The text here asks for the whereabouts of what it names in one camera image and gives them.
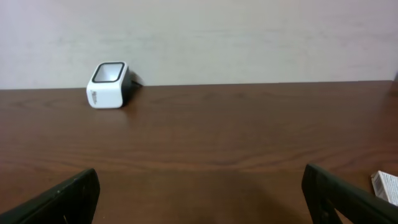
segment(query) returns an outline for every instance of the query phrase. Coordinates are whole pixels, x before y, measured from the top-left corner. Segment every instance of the brown wooden tabletop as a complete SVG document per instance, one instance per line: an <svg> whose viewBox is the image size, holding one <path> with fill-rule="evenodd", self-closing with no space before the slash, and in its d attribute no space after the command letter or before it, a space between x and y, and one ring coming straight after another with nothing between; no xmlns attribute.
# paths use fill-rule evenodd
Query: brown wooden tabletop
<svg viewBox="0 0 398 224"><path fill-rule="evenodd" d="M0 91L0 212L93 167L93 223L310 223L309 162L369 192L398 174L398 86L152 86L118 110Z"/></svg>

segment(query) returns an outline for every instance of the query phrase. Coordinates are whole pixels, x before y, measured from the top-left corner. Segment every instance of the table surface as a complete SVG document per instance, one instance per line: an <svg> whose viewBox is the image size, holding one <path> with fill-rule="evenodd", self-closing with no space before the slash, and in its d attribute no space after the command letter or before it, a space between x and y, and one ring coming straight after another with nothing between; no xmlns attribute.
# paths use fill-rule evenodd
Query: table surface
<svg viewBox="0 0 398 224"><path fill-rule="evenodd" d="M371 192L398 174L394 82L149 86L118 110L84 89L0 91L0 212L93 167L93 223L310 223L314 163Z"/></svg>

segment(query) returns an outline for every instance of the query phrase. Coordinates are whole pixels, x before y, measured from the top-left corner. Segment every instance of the white device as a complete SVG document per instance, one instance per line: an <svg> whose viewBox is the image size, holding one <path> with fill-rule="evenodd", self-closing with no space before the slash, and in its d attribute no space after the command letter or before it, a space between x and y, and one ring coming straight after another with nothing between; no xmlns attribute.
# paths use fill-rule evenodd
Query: white device
<svg viewBox="0 0 398 224"><path fill-rule="evenodd" d="M93 108L119 108L131 93L132 80L125 62L104 62L97 66L87 84L87 99Z"/></svg>

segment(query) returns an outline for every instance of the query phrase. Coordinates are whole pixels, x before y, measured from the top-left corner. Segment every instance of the wooden table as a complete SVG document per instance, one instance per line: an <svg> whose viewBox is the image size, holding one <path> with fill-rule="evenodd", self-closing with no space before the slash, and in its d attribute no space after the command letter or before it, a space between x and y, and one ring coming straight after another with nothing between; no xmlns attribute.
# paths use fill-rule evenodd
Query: wooden table
<svg viewBox="0 0 398 224"><path fill-rule="evenodd" d="M0 91L0 212L94 167L93 223L310 223L309 162L370 192L398 174L398 86L152 86L120 110Z"/></svg>

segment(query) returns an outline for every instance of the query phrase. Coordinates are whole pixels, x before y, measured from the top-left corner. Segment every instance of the black object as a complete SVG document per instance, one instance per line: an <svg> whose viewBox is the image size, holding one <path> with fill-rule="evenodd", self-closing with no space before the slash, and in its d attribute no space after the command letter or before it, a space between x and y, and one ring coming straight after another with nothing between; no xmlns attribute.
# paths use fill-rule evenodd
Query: black object
<svg viewBox="0 0 398 224"><path fill-rule="evenodd" d="M1 224L89 224L100 195L94 169L85 170L0 215Z"/></svg>
<svg viewBox="0 0 398 224"><path fill-rule="evenodd" d="M306 166L302 190L315 224L342 223L335 209L353 223L398 223L398 207L316 165Z"/></svg>

